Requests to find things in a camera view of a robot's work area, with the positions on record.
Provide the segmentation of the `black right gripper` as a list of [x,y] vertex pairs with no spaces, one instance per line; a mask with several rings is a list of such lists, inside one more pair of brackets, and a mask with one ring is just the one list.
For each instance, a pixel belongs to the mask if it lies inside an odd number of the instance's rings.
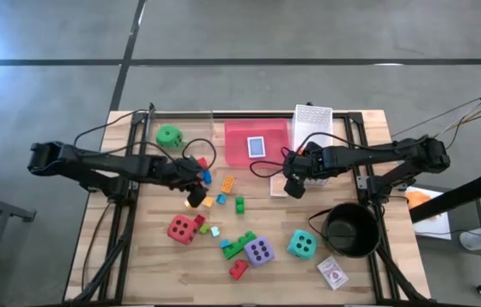
[[284,177],[287,179],[284,191],[295,199],[301,199],[305,193],[304,180],[311,174],[309,166],[286,165],[284,167]]

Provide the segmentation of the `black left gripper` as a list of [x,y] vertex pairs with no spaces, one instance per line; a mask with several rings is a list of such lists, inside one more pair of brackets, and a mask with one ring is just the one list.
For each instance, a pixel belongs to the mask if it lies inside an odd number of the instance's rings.
[[189,171],[183,174],[181,190],[191,193],[186,200],[192,208],[198,207],[206,197],[207,188],[203,183],[200,171]]

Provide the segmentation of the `red foam die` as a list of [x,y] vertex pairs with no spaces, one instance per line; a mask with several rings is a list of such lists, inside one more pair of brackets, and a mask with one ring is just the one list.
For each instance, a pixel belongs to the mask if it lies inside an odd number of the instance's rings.
[[190,245],[199,230],[199,224],[184,215],[172,218],[167,229],[167,235],[176,242]]

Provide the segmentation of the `blue playing card box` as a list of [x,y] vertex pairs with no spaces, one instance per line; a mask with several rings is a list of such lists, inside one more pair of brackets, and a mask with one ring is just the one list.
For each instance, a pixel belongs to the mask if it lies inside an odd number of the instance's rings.
[[248,137],[247,146],[250,158],[264,158],[266,156],[264,138],[262,136]]

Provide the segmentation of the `green foam die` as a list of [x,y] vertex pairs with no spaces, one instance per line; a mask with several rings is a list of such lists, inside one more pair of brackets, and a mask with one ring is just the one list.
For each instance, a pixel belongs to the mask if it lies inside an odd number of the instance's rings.
[[162,125],[157,132],[156,142],[162,148],[180,148],[183,144],[183,133],[175,125]]

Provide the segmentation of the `teal foam die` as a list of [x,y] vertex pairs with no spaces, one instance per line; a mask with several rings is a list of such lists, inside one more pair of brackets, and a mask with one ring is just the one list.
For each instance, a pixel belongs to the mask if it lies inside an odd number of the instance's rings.
[[317,246],[316,237],[304,230],[296,229],[287,245],[287,252],[301,259],[311,259]]

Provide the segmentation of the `long green building block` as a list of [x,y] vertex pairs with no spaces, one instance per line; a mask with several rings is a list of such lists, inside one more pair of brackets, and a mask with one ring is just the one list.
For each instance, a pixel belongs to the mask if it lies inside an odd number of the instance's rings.
[[246,232],[244,235],[240,236],[237,240],[234,240],[232,243],[222,248],[224,257],[227,260],[230,260],[231,258],[235,257],[237,254],[242,252],[244,250],[244,246],[247,243],[256,239],[257,239],[257,236],[252,231]]

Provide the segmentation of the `pink plastic bin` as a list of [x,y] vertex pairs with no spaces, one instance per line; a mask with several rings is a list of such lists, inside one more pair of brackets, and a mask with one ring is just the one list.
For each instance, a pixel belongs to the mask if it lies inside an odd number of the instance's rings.
[[[248,119],[224,124],[225,159],[229,166],[248,167],[256,160],[282,163],[282,148],[290,147],[290,133],[285,119]],[[250,156],[249,144],[264,145],[263,157]]]

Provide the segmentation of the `white perforated basket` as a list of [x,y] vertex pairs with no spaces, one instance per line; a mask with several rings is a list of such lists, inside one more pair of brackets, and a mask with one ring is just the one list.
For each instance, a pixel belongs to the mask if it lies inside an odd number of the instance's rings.
[[[292,149],[298,149],[303,140],[311,133],[333,132],[333,109],[330,107],[315,107],[298,104],[295,107],[292,119]],[[333,139],[329,136],[312,136],[308,142],[315,142],[321,147],[333,145]],[[306,184],[324,186],[327,179],[306,180]]]

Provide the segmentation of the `clear plastic bin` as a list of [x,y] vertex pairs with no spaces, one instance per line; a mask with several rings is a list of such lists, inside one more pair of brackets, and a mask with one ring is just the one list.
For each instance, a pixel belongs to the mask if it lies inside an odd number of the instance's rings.
[[192,146],[204,146],[202,139],[210,141],[214,132],[212,112],[155,111],[149,117],[148,141],[158,144],[156,135],[162,125],[175,125],[183,133],[183,144],[180,148],[165,148],[173,153],[179,153],[194,139],[196,142],[193,142]]

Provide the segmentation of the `purple foam die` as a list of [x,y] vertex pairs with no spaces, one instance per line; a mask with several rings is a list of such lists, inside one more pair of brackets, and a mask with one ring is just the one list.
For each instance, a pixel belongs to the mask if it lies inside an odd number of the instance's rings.
[[260,267],[275,258],[274,250],[266,237],[258,237],[244,246],[245,254],[254,267]]

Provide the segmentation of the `black bucket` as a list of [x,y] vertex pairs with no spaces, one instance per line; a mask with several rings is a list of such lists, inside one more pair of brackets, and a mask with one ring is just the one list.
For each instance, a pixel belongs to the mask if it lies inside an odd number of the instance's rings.
[[365,206],[345,202],[307,220],[326,248],[348,258],[364,258],[376,251],[381,230],[377,217]]

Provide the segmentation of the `large red stepped block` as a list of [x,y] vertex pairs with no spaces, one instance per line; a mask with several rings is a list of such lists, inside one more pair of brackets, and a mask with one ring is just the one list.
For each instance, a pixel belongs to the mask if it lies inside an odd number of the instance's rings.
[[229,275],[235,280],[238,281],[249,268],[250,264],[245,260],[235,260],[233,266],[229,269]]

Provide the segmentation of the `red playing card box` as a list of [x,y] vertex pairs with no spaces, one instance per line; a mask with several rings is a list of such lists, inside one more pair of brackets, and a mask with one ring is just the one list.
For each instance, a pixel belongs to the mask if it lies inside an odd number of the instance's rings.
[[333,290],[342,287],[349,280],[333,256],[329,256],[316,267]]

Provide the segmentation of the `orange object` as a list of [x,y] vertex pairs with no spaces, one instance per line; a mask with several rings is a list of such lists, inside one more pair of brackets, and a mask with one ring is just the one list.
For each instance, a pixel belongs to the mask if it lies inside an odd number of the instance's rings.
[[408,206],[410,210],[426,203],[433,198],[431,194],[419,190],[409,191],[405,194],[405,197],[408,199]]

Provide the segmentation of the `white paper sheet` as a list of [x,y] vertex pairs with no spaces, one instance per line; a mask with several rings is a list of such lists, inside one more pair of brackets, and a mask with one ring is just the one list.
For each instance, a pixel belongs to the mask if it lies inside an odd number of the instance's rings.
[[[405,194],[409,191],[419,190],[427,192],[433,196],[432,199],[440,196],[442,192],[417,187],[408,187]],[[451,240],[451,233],[449,228],[449,216],[447,213],[441,213],[434,217],[429,217],[426,220],[414,224],[414,231],[417,235],[423,235],[441,240]]]

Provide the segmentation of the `black desk beam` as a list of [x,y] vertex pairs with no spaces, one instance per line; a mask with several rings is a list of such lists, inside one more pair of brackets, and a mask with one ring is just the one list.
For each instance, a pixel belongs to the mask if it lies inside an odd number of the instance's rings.
[[411,221],[418,223],[429,217],[434,217],[480,198],[481,177],[478,177],[458,188],[454,188],[436,198],[424,202],[414,209],[410,209]]

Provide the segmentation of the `white rounded object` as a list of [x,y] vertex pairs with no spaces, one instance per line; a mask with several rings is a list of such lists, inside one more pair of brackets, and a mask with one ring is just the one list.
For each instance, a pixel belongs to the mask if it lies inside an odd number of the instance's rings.
[[481,250],[481,228],[461,232],[459,242],[468,251]]

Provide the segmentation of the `black aluminium rig frame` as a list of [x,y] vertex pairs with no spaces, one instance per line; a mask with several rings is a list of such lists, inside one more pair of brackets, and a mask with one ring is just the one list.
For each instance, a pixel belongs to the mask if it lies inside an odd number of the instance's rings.
[[[306,305],[306,304],[376,304],[375,294],[395,298],[391,294],[391,274],[378,255],[373,258],[347,258],[333,255],[349,280],[338,290],[332,290],[317,269],[317,265],[332,253],[319,240],[316,255],[302,260],[286,250],[295,229],[312,232],[307,218],[348,200],[357,200],[355,176],[352,172],[330,179],[324,186],[311,186],[301,200],[275,198],[269,194],[270,179],[255,177],[247,168],[231,168],[224,158],[224,122],[248,119],[286,119],[290,129],[293,111],[213,111],[212,143],[217,160],[212,167],[209,195],[215,200],[226,176],[235,183],[226,205],[201,205],[188,209],[186,194],[154,185],[142,185],[134,215],[134,230],[130,251],[126,254],[126,273],[120,274],[121,255],[109,275],[108,303],[118,294],[113,305],[168,305],[168,304],[233,304],[233,305]],[[245,197],[246,212],[237,215],[234,197]],[[84,220],[64,296],[65,300],[78,296],[84,258],[95,233],[97,220],[107,206],[103,194],[90,194]],[[430,298],[420,250],[409,215],[406,200],[391,198],[385,205],[384,227],[390,244],[389,252],[409,282],[423,296]],[[220,235],[198,234],[194,243],[185,246],[168,237],[166,230],[173,217],[200,214],[206,223],[218,226]],[[247,261],[244,251],[226,260],[219,241],[237,240],[245,232],[266,237],[275,250],[275,259],[261,267],[250,268],[235,281],[229,269],[236,259]]]

